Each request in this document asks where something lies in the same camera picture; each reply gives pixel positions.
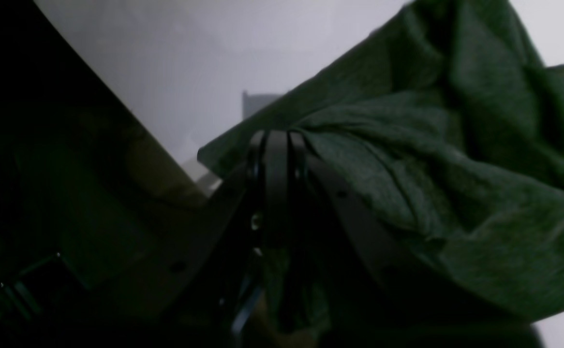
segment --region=green fabric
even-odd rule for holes
[[[461,286],[530,320],[564,311],[564,66],[507,1],[405,6],[198,160],[224,178],[260,129],[303,132]]]

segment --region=crumpled fabric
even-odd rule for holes
[[[226,177],[257,130],[302,132],[416,255],[477,296],[530,321],[564,311],[564,65],[543,64],[506,0],[404,6],[198,160]],[[274,316],[284,275],[266,278]]]

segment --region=dark object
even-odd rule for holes
[[[0,338],[19,346],[52,341],[57,308],[85,295],[85,288],[61,259],[50,256],[0,283]]]
[[[304,251],[306,266],[309,263],[317,270],[332,324],[322,340],[323,347],[424,347],[428,343],[448,347],[541,346],[528,322],[471,295],[415,259],[377,222],[344,180],[307,148],[300,134],[256,134],[247,162],[214,193],[192,229],[202,234],[200,240],[192,240],[188,250],[165,243],[154,256],[151,265],[157,269],[153,276],[159,283],[141,279],[143,273],[131,273],[114,287],[112,293],[129,296],[136,307],[157,306],[160,310],[155,319],[130,322],[124,313],[113,313],[113,321],[100,321],[97,313],[108,314],[109,308],[97,306],[99,295],[97,299],[92,295],[75,303],[78,308],[90,308],[79,313],[81,320],[71,317],[74,311],[55,312],[51,320],[40,321],[28,330],[28,335],[11,330],[10,336],[25,344],[53,346],[57,346],[56,337],[62,337],[59,346],[71,347],[101,333],[110,340],[116,333],[116,339],[133,342],[129,339],[133,337],[155,346],[175,330],[190,333],[177,336],[181,342],[240,347],[242,328],[262,282],[261,258],[253,250],[275,246]],[[46,291],[48,286],[38,286],[44,277],[61,277],[62,284],[70,280],[60,275],[59,268],[38,269],[51,274],[31,277],[34,273],[23,273],[30,280],[13,282],[24,284],[32,294],[19,291],[19,302],[26,304],[26,310],[20,310],[21,319],[26,322],[31,322],[31,313],[42,312],[35,309],[37,300],[41,303],[41,299],[50,299],[67,288]],[[129,281],[139,280],[145,284],[134,292]],[[149,293],[160,300],[150,302]],[[13,299],[10,303],[19,307]],[[189,315],[204,320],[186,321]]]

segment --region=white wall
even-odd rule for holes
[[[50,21],[196,179],[198,148],[241,121],[241,94],[284,93],[405,0],[37,0]],[[564,63],[564,0],[513,0],[549,65]],[[564,313],[539,324],[564,348]]]

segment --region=screw hole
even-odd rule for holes
[[[186,267],[187,265],[185,264],[185,262],[177,261],[174,264],[172,264],[172,266],[170,266],[170,271],[172,273],[181,273],[185,271]]]

